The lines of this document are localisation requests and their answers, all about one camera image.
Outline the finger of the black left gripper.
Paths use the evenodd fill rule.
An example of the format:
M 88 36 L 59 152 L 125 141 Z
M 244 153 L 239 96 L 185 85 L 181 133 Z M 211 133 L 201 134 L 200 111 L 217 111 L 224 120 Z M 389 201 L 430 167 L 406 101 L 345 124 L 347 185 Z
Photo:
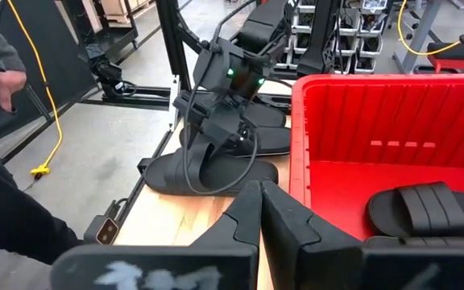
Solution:
M 201 173 L 213 150 L 213 144 L 201 134 L 196 135 L 188 148 L 185 168 L 188 173 L 188 182 L 196 191 L 207 191 L 202 184 Z

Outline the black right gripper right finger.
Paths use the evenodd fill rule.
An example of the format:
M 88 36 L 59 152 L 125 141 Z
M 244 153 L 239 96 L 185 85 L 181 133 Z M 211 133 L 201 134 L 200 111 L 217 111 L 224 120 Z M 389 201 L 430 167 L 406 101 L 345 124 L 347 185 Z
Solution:
M 278 185 L 262 190 L 275 290 L 464 290 L 464 247 L 368 247 Z

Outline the black strap slide sandal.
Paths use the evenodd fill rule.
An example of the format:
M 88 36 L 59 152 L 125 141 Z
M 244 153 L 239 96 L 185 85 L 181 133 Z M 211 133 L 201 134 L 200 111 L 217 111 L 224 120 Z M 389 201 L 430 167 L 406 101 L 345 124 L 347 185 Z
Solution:
M 376 193 L 367 202 L 374 232 L 388 236 L 464 237 L 464 193 L 442 182 Z
M 374 236 L 367 239 L 364 245 L 367 247 L 464 247 L 464 238 Z
M 209 156 L 201 173 L 207 191 L 196 191 L 185 168 L 187 153 L 182 149 L 153 159 L 145 168 L 146 185 L 158 193 L 177 196 L 235 196 L 250 181 L 279 181 L 274 164 L 230 155 Z

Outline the black flip flop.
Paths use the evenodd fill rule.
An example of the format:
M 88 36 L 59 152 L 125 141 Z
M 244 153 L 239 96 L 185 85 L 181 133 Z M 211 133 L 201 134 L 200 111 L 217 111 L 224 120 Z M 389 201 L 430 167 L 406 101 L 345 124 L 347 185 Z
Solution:
M 284 127 L 286 124 L 286 115 L 283 112 L 263 104 L 250 104 L 242 116 L 256 126 Z
M 255 129 L 258 136 L 257 156 L 287 155 L 290 152 L 291 131 L 287 127 L 260 126 Z M 221 152 L 223 154 L 250 157 L 253 153 L 253 139 L 225 143 Z

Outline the person's forearm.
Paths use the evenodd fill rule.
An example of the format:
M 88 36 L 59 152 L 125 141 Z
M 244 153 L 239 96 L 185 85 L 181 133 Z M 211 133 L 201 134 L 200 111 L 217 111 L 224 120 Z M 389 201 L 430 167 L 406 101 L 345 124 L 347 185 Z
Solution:
M 18 71 L 26 72 L 17 50 L 0 35 L 0 72 Z

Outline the red plastic bin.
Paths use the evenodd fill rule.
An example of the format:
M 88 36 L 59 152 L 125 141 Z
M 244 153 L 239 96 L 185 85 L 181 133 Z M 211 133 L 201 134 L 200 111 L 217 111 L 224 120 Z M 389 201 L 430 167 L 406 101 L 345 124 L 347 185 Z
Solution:
M 312 75 L 292 88 L 289 192 L 356 239 L 400 186 L 464 193 L 464 74 Z

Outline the parts bin storage rack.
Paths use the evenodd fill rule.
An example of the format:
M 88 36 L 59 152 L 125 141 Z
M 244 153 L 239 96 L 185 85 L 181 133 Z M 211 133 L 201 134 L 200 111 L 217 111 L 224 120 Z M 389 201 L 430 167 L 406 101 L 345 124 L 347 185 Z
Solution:
M 372 74 L 383 49 L 383 30 L 390 0 L 332 0 L 333 27 L 326 51 L 333 56 L 336 74 Z M 316 5 L 325 0 L 299 0 L 292 20 L 292 34 L 277 68 L 296 74 L 297 65 L 311 42 Z

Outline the grey connector box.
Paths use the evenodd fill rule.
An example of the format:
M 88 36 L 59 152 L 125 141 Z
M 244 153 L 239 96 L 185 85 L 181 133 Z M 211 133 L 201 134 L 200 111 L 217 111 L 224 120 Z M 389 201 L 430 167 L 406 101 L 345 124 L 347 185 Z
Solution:
M 104 215 L 97 215 L 83 234 L 86 243 L 111 245 L 118 236 L 119 227 L 115 221 Z

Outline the person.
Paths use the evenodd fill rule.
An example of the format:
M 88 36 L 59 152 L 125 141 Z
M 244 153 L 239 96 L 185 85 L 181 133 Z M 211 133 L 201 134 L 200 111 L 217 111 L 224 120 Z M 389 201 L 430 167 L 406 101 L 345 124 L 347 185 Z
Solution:
M 82 244 L 65 221 L 19 189 L 0 160 L 0 250 L 51 265 Z

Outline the black partition panel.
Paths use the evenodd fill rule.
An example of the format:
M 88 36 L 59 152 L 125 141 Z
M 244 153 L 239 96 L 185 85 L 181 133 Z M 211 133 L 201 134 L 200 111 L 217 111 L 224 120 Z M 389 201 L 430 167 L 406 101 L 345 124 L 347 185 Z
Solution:
M 58 107 L 92 89 L 93 76 L 79 57 L 78 45 L 54 0 L 11 1 L 3 8 L 0 30 L 17 49 L 27 69 L 27 83 L 45 109 L 52 112 L 36 52 Z

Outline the person's hand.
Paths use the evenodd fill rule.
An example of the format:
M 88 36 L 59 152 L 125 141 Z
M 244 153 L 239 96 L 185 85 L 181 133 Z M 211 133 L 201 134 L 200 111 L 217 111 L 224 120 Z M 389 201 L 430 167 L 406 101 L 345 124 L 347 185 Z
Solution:
M 27 81 L 25 72 L 9 70 L 0 72 L 0 107 L 13 112 L 12 95 L 21 90 Z

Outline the grey metal desk leg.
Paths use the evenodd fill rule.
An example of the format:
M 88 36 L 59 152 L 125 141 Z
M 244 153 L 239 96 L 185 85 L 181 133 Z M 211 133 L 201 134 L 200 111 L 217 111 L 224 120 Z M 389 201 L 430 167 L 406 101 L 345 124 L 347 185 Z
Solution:
M 424 55 L 424 53 L 421 52 L 421 48 L 424 45 L 433 22 L 437 17 L 437 13 L 441 8 L 441 0 L 429 0 L 429 4 L 426 5 L 417 28 L 412 33 L 413 37 L 411 38 L 410 43 L 407 42 L 406 37 L 402 31 L 402 18 L 404 9 L 407 5 L 408 0 L 403 0 L 402 4 L 400 5 L 395 24 L 400 42 L 404 46 L 405 53 L 403 55 L 399 55 L 397 52 L 395 52 L 392 56 L 396 62 L 398 72 L 402 74 L 412 73 L 416 65 L 417 58 Z

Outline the white metal bracket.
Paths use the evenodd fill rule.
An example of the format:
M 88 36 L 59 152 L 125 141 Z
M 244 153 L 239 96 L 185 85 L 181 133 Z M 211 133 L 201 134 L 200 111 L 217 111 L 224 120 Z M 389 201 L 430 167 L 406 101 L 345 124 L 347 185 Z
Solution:
M 174 131 L 176 129 L 176 124 L 178 123 L 177 121 L 178 112 L 177 112 L 177 108 L 174 106 L 174 101 L 176 100 L 176 97 L 178 96 L 179 89 L 180 89 L 179 79 L 180 77 L 178 75 L 173 75 L 172 84 L 170 86 L 170 96 L 169 96 L 170 106 L 168 110 L 168 114 L 169 114 L 168 125 L 169 125 L 170 131 Z

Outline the black table edge rail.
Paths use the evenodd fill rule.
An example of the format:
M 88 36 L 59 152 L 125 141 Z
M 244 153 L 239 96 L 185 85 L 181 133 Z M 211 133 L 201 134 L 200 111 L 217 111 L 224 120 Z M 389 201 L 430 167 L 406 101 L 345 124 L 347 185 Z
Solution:
M 145 181 L 143 179 L 143 173 L 144 173 L 145 168 L 148 166 L 148 164 L 153 159 L 162 155 L 162 152 L 164 148 L 167 146 L 168 141 L 170 140 L 171 137 L 172 137 L 172 131 L 171 130 L 166 131 L 163 138 L 160 140 L 157 148 L 155 149 L 155 152 L 152 155 L 152 157 L 145 157 L 139 161 L 137 165 L 137 169 L 139 170 L 139 179 L 136 185 L 134 186 L 132 192 L 130 193 L 130 196 L 126 199 L 124 205 L 122 206 L 122 210 L 120 214 L 115 218 L 115 221 L 120 227 L 123 226 L 128 214 L 130 213 L 133 205 L 135 204 L 140 193 L 143 190 L 143 187 L 145 185 Z

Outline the black aluminium table frame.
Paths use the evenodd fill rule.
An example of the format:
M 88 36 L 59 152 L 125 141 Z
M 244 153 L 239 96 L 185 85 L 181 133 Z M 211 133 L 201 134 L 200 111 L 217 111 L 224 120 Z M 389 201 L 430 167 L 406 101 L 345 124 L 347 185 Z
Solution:
M 172 74 L 180 77 L 182 89 L 191 90 L 193 86 L 189 77 L 184 45 L 199 54 L 201 52 L 199 38 L 185 22 L 178 0 L 155 1 Z

